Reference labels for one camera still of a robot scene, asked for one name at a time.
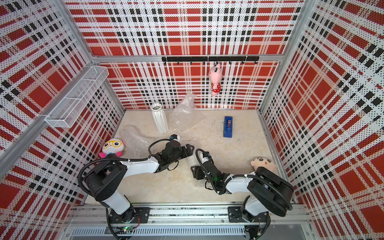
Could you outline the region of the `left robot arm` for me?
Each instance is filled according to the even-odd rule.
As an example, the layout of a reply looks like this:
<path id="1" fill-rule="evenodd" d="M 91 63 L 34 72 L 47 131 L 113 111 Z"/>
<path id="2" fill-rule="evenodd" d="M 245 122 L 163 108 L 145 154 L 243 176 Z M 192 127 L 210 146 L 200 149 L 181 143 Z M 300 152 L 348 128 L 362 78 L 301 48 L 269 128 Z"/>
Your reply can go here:
<path id="1" fill-rule="evenodd" d="M 122 151 L 110 141 L 105 144 L 105 148 L 109 147 L 114 150 L 101 152 L 98 160 L 85 164 L 77 180 L 86 194 L 118 215 L 134 210 L 129 200 L 118 191 L 124 178 L 169 170 L 170 165 L 192 156 L 195 150 L 190 144 L 181 145 L 178 135 L 153 142 L 148 147 L 148 157 L 142 159 L 122 158 Z"/>

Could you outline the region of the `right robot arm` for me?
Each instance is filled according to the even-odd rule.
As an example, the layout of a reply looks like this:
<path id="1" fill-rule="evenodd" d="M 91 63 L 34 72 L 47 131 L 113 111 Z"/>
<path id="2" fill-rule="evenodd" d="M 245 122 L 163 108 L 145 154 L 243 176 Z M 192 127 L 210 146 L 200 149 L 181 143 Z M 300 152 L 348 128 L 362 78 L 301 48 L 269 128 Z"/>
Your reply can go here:
<path id="1" fill-rule="evenodd" d="M 196 179 L 204 179 L 211 185 L 208 190 L 218 195 L 238 192 L 250 194 L 238 213 L 232 214 L 235 218 L 253 222 L 260 214 L 273 213 L 285 217 L 293 209 L 293 186 L 266 167 L 257 167 L 254 172 L 244 175 L 226 174 L 215 166 L 209 152 L 197 149 L 195 155 L 199 165 L 191 169 L 194 174 L 200 175 Z"/>

